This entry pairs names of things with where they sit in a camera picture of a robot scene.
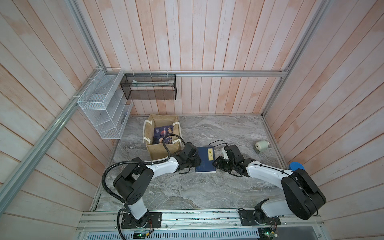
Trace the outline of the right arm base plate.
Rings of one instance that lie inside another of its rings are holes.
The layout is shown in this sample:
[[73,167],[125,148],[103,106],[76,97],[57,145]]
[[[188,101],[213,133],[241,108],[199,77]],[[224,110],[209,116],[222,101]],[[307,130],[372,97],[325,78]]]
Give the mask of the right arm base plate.
[[240,208],[237,210],[240,216],[242,226],[278,226],[281,220],[277,218],[269,218],[260,210],[245,210]]

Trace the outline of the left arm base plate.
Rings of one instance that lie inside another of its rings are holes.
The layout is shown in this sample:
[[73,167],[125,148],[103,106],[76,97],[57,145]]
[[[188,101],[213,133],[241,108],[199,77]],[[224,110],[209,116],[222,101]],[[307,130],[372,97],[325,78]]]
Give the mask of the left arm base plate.
[[120,227],[122,229],[160,228],[161,223],[161,212],[148,212],[139,220],[136,220],[131,213],[123,213]]

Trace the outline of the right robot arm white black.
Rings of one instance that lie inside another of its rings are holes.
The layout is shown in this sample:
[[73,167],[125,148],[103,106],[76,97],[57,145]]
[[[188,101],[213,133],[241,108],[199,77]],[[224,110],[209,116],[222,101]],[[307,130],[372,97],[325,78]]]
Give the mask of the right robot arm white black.
[[259,179],[280,188],[284,197],[264,199],[253,211],[256,224],[266,225],[280,216],[296,216],[308,220],[319,213],[327,202],[325,195],[304,169],[284,170],[262,164],[254,159],[245,159],[239,148],[229,145],[223,148],[213,166],[236,177]]

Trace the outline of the dark portrait book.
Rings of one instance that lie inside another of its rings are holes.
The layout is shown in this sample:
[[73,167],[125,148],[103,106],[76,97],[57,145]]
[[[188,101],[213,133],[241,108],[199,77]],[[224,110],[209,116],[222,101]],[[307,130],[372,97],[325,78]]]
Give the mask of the dark portrait book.
[[154,128],[153,145],[162,144],[163,142],[171,144],[172,137],[166,138],[166,136],[173,134],[173,130],[173,125]]

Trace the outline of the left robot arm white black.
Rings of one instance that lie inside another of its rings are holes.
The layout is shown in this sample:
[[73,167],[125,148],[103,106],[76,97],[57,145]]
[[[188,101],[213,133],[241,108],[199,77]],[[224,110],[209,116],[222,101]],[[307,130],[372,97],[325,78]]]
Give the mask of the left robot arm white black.
[[140,158],[129,161],[115,178],[113,186],[122,197],[129,216],[141,227],[148,221],[149,214],[142,197],[152,179],[165,174],[180,173],[183,170],[189,171],[190,168],[198,167],[200,164],[198,148],[188,142],[179,153],[155,163],[147,163]]

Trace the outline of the brown canvas tote bag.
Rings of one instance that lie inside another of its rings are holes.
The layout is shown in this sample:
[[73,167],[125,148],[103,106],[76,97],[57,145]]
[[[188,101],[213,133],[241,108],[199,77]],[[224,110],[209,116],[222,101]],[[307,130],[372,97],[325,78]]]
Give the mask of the brown canvas tote bag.
[[150,115],[143,125],[143,143],[155,161],[174,154],[184,146],[181,124],[175,115]]

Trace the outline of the small blue book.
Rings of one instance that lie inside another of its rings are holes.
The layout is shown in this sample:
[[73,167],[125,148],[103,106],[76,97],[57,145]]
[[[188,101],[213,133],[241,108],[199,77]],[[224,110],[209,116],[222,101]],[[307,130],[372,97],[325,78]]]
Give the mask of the small blue book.
[[198,147],[198,154],[201,159],[200,166],[196,167],[196,173],[216,173],[217,169],[213,165],[215,153],[213,148]]

